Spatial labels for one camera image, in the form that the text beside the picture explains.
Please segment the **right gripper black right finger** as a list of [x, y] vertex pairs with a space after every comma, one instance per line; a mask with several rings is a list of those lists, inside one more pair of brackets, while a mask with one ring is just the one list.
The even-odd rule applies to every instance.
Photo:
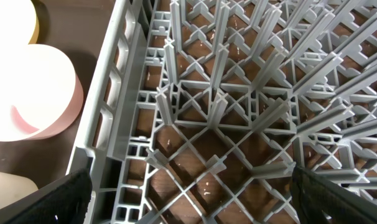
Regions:
[[377, 223], [377, 205], [304, 167], [294, 167], [292, 203], [301, 223]]

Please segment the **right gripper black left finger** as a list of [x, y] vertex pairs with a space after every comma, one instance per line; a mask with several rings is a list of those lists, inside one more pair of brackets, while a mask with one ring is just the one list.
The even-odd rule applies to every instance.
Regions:
[[79, 169], [0, 209], [0, 223], [82, 224], [91, 193], [89, 171]]

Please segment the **pale green cup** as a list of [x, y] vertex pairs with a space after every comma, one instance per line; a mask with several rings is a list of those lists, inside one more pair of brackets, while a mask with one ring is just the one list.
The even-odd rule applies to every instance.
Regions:
[[0, 209], [38, 190], [27, 177], [0, 172]]

